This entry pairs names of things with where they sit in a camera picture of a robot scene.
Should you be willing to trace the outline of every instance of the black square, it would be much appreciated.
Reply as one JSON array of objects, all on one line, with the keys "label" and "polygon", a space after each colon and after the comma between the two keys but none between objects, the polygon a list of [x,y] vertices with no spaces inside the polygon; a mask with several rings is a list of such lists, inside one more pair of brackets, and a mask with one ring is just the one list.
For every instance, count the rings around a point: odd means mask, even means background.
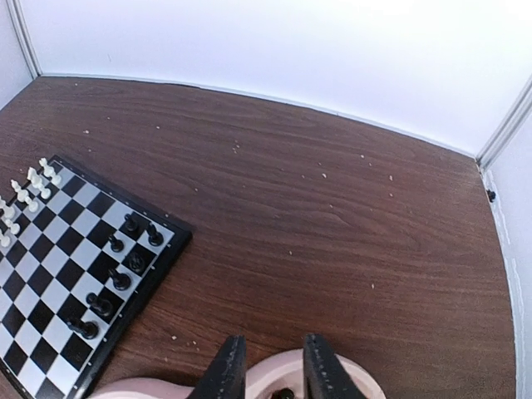
[{"label": "black square", "polygon": [[[122,260],[122,264],[124,266],[126,266],[129,270],[131,270],[130,268],[130,263],[129,263],[129,259],[130,259],[130,256],[131,254],[133,253],[137,253],[140,255],[140,258],[144,260],[144,270],[146,270],[147,268],[150,267],[151,265],[151,262],[153,262],[153,259],[155,258],[155,254],[153,252],[151,252],[149,249],[143,247],[142,245],[140,244],[135,244],[133,246],[133,248],[131,249],[131,251],[127,254],[126,257],[124,257],[124,260]],[[140,272],[140,273],[137,273],[137,272],[134,272],[133,270],[131,270],[133,273],[139,275],[139,276],[142,276],[142,274],[144,274],[144,271]]]},{"label": "black square", "polygon": [[85,306],[76,297],[69,294],[61,305],[59,312],[57,312],[57,316],[66,323],[69,318],[81,318],[87,309],[88,306]]},{"label": "black square", "polygon": [[109,278],[109,269],[116,268],[116,266],[118,262],[105,252],[100,252],[87,272],[100,283],[105,284]]},{"label": "black square", "polygon": [[80,179],[77,176],[74,176],[70,179],[68,183],[65,184],[62,190],[65,194],[68,194],[73,197],[79,190],[81,190],[81,187],[83,187],[84,185],[84,180]]},{"label": "black square", "polygon": [[16,223],[20,226],[20,233],[18,234],[18,237],[24,232],[27,226],[30,225],[32,222],[30,219],[27,218],[25,214],[20,214],[18,218],[15,220]]},{"label": "black square", "polygon": [[7,260],[10,264],[17,266],[20,262],[20,259],[26,254],[27,249],[24,248],[24,245],[20,241],[15,241],[15,244],[9,249],[9,252],[6,255]]},{"label": "black square", "polygon": [[91,230],[87,239],[91,241],[96,247],[103,248],[111,234],[116,232],[115,228],[100,220],[96,226]]},{"label": "black square", "polygon": [[115,202],[109,195],[100,193],[86,208],[96,216],[102,217]]},{"label": "black square", "polygon": [[44,231],[46,227],[52,222],[53,218],[56,217],[56,214],[54,214],[50,208],[47,208],[46,206],[41,211],[40,214],[37,215],[37,217],[33,220],[33,224],[35,224],[39,230]]},{"label": "black square", "polygon": [[120,231],[127,235],[130,239],[137,241],[141,237],[142,233],[144,233],[144,230],[146,230],[146,227],[148,227],[148,224],[150,224],[150,221],[143,216],[140,216],[136,212],[133,212],[131,217],[139,225],[139,227],[135,231],[128,231],[125,227],[126,222],[124,222],[124,224],[120,227]]},{"label": "black square", "polygon": [[40,236],[35,244],[30,248],[30,253],[36,260],[42,262],[42,260],[48,255],[53,248],[53,242],[48,239],[46,235]]},{"label": "black square", "polygon": [[9,331],[9,333],[15,337],[25,321],[26,318],[24,315],[13,304],[3,317],[2,324]]},{"label": "black square", "polygon": [[81,370],[81,367],[85,363],[85,360],[92,352],[92,348],[89,347],[85,341],[79,338],[76,334],[72,334],[65,347],[61,351],[67,362],[69,362],[76,370]]},{"label": "black square", "polygon": [[33,272],[32,276],[27,281],[27,285],[29,285],[38,296],[41,296],[52,280],[52,275],[49,274],[45,268],[39,265],[37,270]]},{"label": "black square", "polygon": [[57,241],[57,246],[63,250],[67,255],[72,255],[74,249],[83,241],[83,236],[69,227],[66,232]]},{"label": "black square", "polygon": [[22,280],[22,277],[20,277],[16,271],[13,271],[11,276],[9,276],[6,283],[3,285],[3,290],[6,292],[8,297],[14,301],[24,288],[24,285],[25,283],[24,280]]},{"label": "black square", "polygon": [[44,333],[52,318],[53,311],[43,301],[39,300],[27,320],[38,332]]},{"label": "black square", "polygon": [[27,354],[18,346],[16,342],[11,344],[7,350],[4,362],[11,368],[13,374],[18,375],[22,366],[27,360]]},{"label": "black square", "polygon": [[46,339],[41,338],[39,343],[33,349],[32,355],[30,358],[39,366],[42,372],[48,372],[54,360],[56,360],[57,352],[50,345]]},{"label": "black square", "polygon": [[47,378],[44,379],[35,395],[35,399],[63,399],[63,397],[65,397],[65,394]]},{"label": "black square", "polygon": [[65,220],[68,224],[72,224],[81,212],[83,212],[83,207],[75,200],[71,199],[71,201],[66,204],[65,208],[59,213],[59,217]]},{"label": "black square", "polygon": [[76,262],[68,259],[61,271],[57,274],[56,279],[70,291],[74,288],[83,273],[85,273],[84,270]]}]

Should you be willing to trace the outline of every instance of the chess piece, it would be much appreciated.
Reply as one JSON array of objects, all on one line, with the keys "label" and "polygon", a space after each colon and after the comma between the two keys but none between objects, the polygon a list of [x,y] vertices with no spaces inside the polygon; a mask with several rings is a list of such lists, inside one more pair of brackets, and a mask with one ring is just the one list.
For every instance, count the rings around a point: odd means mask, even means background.
[{"label": "chess piece", "polygon": [[124,220],[126,221],[124,223],[124,227],[130,233],[134,232],[135,230],[137,230],[139,228],[139,224],[136,223],[135,219],[133,219],[133,214],[124,215]]},{"label": "chess piece", "polygon": [[20,233],[20,224],[13,223],[13,221],[10,219],[5,219],[3,223],[7,226],[11,234],[17,235],[18,233]]},{"label": "chess piece", "polygon": [[79,318],[69,318],[66,325],[74,333],[80,334],[85,339],[93,339],[98,335],[98,326],[94,322],[83,322]]},{"label": "chess piece", "polygon": [[27,171],[27,179],[32,183],[32,187],[40,191],[41,198],[47,200],[52,195],[52,191],[47,189],[42,183],[42,177],[37,174],[37,171],[33,168],[29,168]]},{"label": "chess piece", "polygon": [[112,234],[109,236],[109,242],[111,243],[111,251],[113,252],[120,252],[124,249],[124,242]]},{"label": "chess piece", "polygon": [[109,269],[109,277],[113,280],[113,287],[124,291],[131,286],[131,278],[125,273],[119,273],[115,268]]},{"label": "chess piece", "polygon": [[45,177],[49,178],[53,185],[59,185],[61,183],[61,176],[56,175],[56,171],[48,164],[46,158],[41,158],[39,165],[42,166]]},{"label": "chess piece", "polygon": [[7,248],[10,243],[11,239],[6,235],[2,234],[2,231],[0,230],[0,247]]},{"label": "chess piece", "polygon": [[25,202],[30,212],[37,212],[37,209],[39,209],[39,204],[30,198],[27,190],[23,190],[20,184],[18,184],[18,182],[15,180],[11,180],[11,186],[17,193],[17,200],[19,202]]},{"label": "chess piece", "polygon": [[12,219],[15,216],[15,209],[12,206],[7,206],[6,201],[0,197],[0,210],[3,210],[3,217],[5,219]]},{"label": "chess piece", "polygon": [[91,310],[98,316],[106,318],[113,312],[113,305],[106,299],[99,298],[95,293],[89,293],[86,296],[86,302],[91,307]]},{"label": "chess piece", "polygon": [[140,257],[137,252],[133,252],[130,254],[130,256],[128,257],[128,264],[130,266],[130,269],[133,270],[135,273],[144,272],[145,261],[143,258]]},{"label": "chess piece", "polygon": [[157,231],[157,228],[153,223],[148,224],[146,231],[148,232],[148,242],[150,243],[150,245],[158,247],[165,241],[165,239],[163,238],[163,234]]}]

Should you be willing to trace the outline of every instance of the white wall trim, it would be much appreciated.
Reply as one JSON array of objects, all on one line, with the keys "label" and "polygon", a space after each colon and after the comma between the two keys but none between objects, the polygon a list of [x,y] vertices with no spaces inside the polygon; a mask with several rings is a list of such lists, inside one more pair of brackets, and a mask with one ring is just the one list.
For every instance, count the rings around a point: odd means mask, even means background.
[{"label": "white wall trim", "polygon": [[30,70],[32,78],[35,79],[42,75],[42,70],[39,66],[35,50],[33,49],[30,35],[27,31],[26,21],[22,14],[20,2],[19,0],[6,0],[6,4],[7,9],[9,10],[9,17],[11,18],[15,33],[17,34],[18,44],[20,45],[22,54],[26,60],[27,68]]},{"label": "white wall trim", "polygon": [[532,111],[532,76],[500,123],[497,130],[476,157],[481,170],[487,170],[510,143]]},{"label": "white wall trim", "polygon": [[192,86],[192,87],[198,87],[199,89],[204,89],[204,90],[220,91],[220,92],[223,92],[223,93],[237,94],[239,96],[254,97],[254,98],[259,98],[261,100],[275,101],[275,102],[279,102],[281,104],[288,104],[290,106],[301,106],[303,108],[308,108],[308,109],[315,110],[315,111],[325,112],[326,114],[332,114],[332,115],[336,115],[336,116],[341,116],[341,117],[346,118],[346,119],[351,119],[353,121],[366,123],[368,125],[372,125],[372,126],[375,126],[375,127],[380,127],[382,129],[386,129],[388,131],[392,131],[392,132],[395,132],[395,133],[400,133],[402,135],[407,135],[407,136],[412,137],[414,139],[425,141],[427,143],[430,143],[430,144],[433,144],[433,145],[437,145],[439,147],[442,147],[442,148],[457,152],[457,153],[465,155],[465,156],[467,156],[469,158],[473,158],[473,159],[475,158],[475,155],[470,153],[470,152],[468,152],[468,151],[461,150],[461,149],[456,148],[456,147],[454,147],[452,145],[447,145],[446,143],[442,143],[441,141],[430,139],[428,137],[425,137],[425,136],[417,134],[417,133],[412,133],[411,131],[404,131],[403,129],[399,129],[399,128],[396,128],[394,126],[385,125],[385,124],[379,123],[377,121],[371,121],[371,120],[368,120],[368,119],[365,119],[365,118],[361,118],[360,116],[356,116],[356,115],[353,115],[353,114],[348,114],[348,113],[345,113],[345,112],[338,112],[338,111],[335,111],[335,110],[331,110],[329,108],[324,108],[324,107],[321,107],[321,106],[314,106],[312,104],[307,104],[307,103],[303,103],[303,102],[299,102],[299,101],[294,101],[294,100],[290,100],[290,99],[287,99],[287,98],[280,98],[280,97],[275,97],[275,96],[266,96],[266,95],[263,95],[263,94],[253,93],[253,92],[249,92],[249,91],[240,91],[240,90],[229,89],[227,87],[208,86],[208,85],[203,85],[203,84],[195,83],[195,82],[191,82],[191,81],[172,81],[172,80],[167,81],[167,80],[161,80],[161,79],[150,79],[150,78],[136,77],[136,76],[135,77],[131,77],[131,76],[92,75],[92,74],[90,74],[90,75],[84,75],[84,74],[70,75],[70,74],[64,74],[64,73],[45,73],[44,76],[49,76],[49,77],[82,77],[82,78],[93,78],[93,79],[116,79],[116,80],[120,80],[120,81],[145,81],[145,82],[149,82],[149,83],[162,83],[162,84]]},{"label": "white wall trim", "polygon": [[[493,190],[497,194],[497,186],[491,170],[482,173],[482,180],[484,186]],[[526,376],[527,363],[525,359],[525,305],[523,304],[523,291],[520,282],[520,276],[517,268],[517,260],[512,249],[510,234],[506,225],[505,213],[500,200],[500,195],[497,195],[493,204],[491,204],[491,212],[495,221],[497,234],[499,235],[500,250],[505,262],[506,277],[508,278],[508,291],[510,293],[510,302],[512,309],[512,318],[514,320],[514,335],[515,335],[515,398],[527,399],[526,394]]]}]

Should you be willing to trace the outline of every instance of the dark wood grain surface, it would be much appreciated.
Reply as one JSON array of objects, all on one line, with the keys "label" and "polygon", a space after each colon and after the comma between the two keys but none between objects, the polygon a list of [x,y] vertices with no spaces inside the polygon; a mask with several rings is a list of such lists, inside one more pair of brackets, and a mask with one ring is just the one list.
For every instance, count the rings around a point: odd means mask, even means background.
[{"label": "dark wood grain surface", "polygon": [[[390,398],[515,397],[472,159],[294,106],[74,78],[33,82],[0,112],[0,140],[3,196],[39,157],[66,155],[195,227],[101,384],[192,384],[228,334],[245,335],[252,366],[317,332]],[[2,378],[0,397],[17,398]]]}]

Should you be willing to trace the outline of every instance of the chessboard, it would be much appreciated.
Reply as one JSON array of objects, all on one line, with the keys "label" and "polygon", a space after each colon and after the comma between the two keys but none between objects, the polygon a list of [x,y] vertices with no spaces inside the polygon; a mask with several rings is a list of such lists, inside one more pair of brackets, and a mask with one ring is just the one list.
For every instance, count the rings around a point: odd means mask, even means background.
[{"label": "chessboard", "polygon": [[38,171],[48,199],[22,187],[37,211],[7,203],[20,232],[0,221],[0,370],[26,399],[80,399],[192,234],[70,161],[49,166],[61,182]]}]

